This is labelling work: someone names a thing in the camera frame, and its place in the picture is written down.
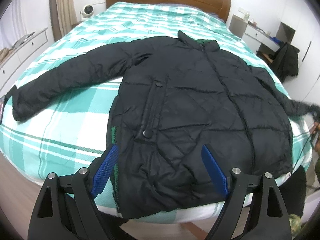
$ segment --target jacket sleeve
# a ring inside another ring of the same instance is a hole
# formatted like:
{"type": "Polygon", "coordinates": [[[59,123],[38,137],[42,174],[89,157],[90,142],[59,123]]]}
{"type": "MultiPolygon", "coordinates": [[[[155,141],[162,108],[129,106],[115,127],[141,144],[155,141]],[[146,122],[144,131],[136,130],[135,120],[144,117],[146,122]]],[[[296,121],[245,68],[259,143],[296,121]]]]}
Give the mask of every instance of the jacket sleeve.
{"type": "Polygon", "coordinates": [[[268,71],[261,67],[249,66],[253,76],[260,82],[260,84],[268,90],[275,99],[280,103],[285,113],[288,116],[300,116],[311,112],[311,106],[302,102],[289,99],[285,94],[280,92],[268,73],[268,71]]]}
{"type": "Polygon", "coordinates": [[[177,39],[171,37],[118,42],[69,59],[17,89],[12,96],[13,117],[17,121],[27,120],[70,88],[123,76],[132,65],[148,58],[158,47],[176,42],[177,39]]]}

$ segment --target jacket collar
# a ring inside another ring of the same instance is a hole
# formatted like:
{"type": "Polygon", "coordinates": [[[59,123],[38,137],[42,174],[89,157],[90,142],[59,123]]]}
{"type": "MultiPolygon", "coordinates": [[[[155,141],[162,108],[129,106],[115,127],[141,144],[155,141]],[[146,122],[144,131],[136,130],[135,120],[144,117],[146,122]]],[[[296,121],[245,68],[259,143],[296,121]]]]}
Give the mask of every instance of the jacket collar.
{"type": "Polygon", "coordinates": [[[217,51],[220,49],[217,41],[208,41],[204,44],[200,44],[199,42],[195,41],[193,38],[190,38],[182,31],[178,31],[178,40],[194,49],[201,50],[202,47],[205,47],[207,51],[217,51]]]}

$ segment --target green zipper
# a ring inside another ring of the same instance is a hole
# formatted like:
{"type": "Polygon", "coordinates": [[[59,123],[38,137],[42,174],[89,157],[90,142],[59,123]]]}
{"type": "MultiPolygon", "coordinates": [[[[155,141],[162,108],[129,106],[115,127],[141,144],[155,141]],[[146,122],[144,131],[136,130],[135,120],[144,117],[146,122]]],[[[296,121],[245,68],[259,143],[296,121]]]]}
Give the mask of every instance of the green zipper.
{"type": "MultiPolygon", "coordinates": [[[[111,143],[117,144],[117,128],[116,126],[111,127],[111,143]]],[[[117,212],[120,213],[120,209],[118,206],[119,203],[119,193],[118,193],[118,178],[119,178],[119,169],[118,169],[118,163],[114,166],[114,177],[115,177],[115,199],[116,199],[116,206],[117,206],[117,212]]]]}

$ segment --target metal bolt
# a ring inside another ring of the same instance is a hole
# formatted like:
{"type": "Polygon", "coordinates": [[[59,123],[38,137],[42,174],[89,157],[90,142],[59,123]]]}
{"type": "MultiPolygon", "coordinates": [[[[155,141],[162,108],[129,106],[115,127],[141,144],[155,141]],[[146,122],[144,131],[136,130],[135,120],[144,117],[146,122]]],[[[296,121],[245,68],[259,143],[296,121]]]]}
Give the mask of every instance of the metal bolt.
{"type": "Polygon", "coordinates": [[[270,172],[266,172],[264,176],[266,176],[268,179],[272,178],[272,174],[270,172]]]}
{"type": "Polygon", "coordinates": [[[239,168],[233,168],[233,169],[232,169],[232,172],[233,172],[234,174],[240,174],[241,170],[240,170],[239,168]]]}
{"type": "Polygon", "coordinates": [[[79,169],[79,173],[80,173],[80,174],[86,174],[87,171],[88,171],[87,168],[81,168],[81,169],[79,169]]]}
{"type": "Polygon", "coordinates": [[[53,179],[56,174],[54,172],[51,172],[48,174],[48,179],[53,179]]]}

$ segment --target jacket pocket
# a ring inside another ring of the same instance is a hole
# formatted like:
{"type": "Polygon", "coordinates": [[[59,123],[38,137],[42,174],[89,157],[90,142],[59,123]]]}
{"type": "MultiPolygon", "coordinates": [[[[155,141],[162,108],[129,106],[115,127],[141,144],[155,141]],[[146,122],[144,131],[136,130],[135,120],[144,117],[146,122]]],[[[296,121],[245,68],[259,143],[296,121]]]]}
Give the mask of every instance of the jacket pocket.
{"type": "Polygon", "coordinates": [[[136,139],[155,142],[159,125],[161,107],[164,100],[166,83],[153,80],[136,139]]]}

